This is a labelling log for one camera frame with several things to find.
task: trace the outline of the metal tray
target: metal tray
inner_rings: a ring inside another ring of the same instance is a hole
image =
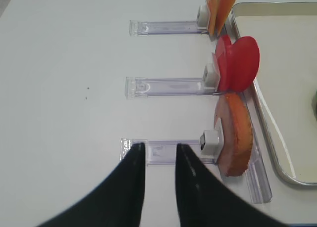
[[[278,174],[317,186],[317,2],[238,3],[236,36],[254,37],[261,62],[253,98]]]

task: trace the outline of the clear plastic holder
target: clear plastic holder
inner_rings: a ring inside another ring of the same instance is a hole
[[[120,160],[135,143],[143,142],[146,145],[147,165],[151,164],[175,164],[176,146],[179,143],[191,146],[195,154],[205,164],[215,164],[215,159],[208,155],[201,154],[199,140],[147,140],[147,139],[121,139]]]
[[[208,33],[210,14],[206,3],[199,6],[196,21],[144,22],[130,20],[129,33],[130,36]]]
[[[214,157],[201,154],[199,140],[146,140],[123,138],[121,139],[120,160],[123,159],[133,144],[140,142],[144,142],[146,145],[147,165],[175,164],[176,146],[178,143],[190,145],[203,163],[216,165]],[[268,203],[272,199],[272,192],[256,139],[253,141],[253,149],[248,169],[243,175],[247,180],[252,203]]]
[[[143,22],[130,20],[130,36],[159,34],[194,34],[208,33],[207,28],[201,28],[196,21],[183,22]]]
[[[221,95],[213,87],[205,87],[203,78],[147,79],[126,77],[128,99],[148,96]]]

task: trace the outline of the red fruit slice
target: red fruit slice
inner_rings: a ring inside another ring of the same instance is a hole
[[[217,42],[214,61],[220,73],[218,91],[242,92],[257,75],[260,50],[252,37],[239,38],[232,45],[225,35]]]
[[[220,81],[218,91],[228,91],[231,83],[231,41],[228,35],[218,39],[216,50],[214,52],[213,61],[215,66],[218,66]]]
[[[232,73],[230,90],[242,92],[255,79],[260,65],[260,50],[252,37],[242,37],[232,45]]]

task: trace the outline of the white clip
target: white clip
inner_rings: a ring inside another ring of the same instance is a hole
[[[200,137],[200,144],[202,155],[212,155],[216,161],[218,160],[223,148],[223,130],[221,118],[217,119],[214,130],[204,131]]]
[[[205,87],[213,87],[217,90],[220,80],[220,75],[216,71],[214,64],[208,63],[204,69],[203,81]]]
[[[197,26],[200,28],[207,28],[210,18],[210,12],[207,5],[200,5],[197,13]]]

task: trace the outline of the white tabletop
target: white tabletop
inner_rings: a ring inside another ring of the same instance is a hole
[[[124,97],[126,76],[201,76],[214,50],[207,35],[130,37],[128,26],[192,20],[202,2],[10,2],[0,18],[0,226],[32,227],[80,200],[118,164],[122,137],[193,139],[210,129],[217,97]],[[317,190],[275,175],[253,122],[273,193],[257,207],[317,223]],[[146,178],[141,226],[179,226],[174,168],[147,167]]]

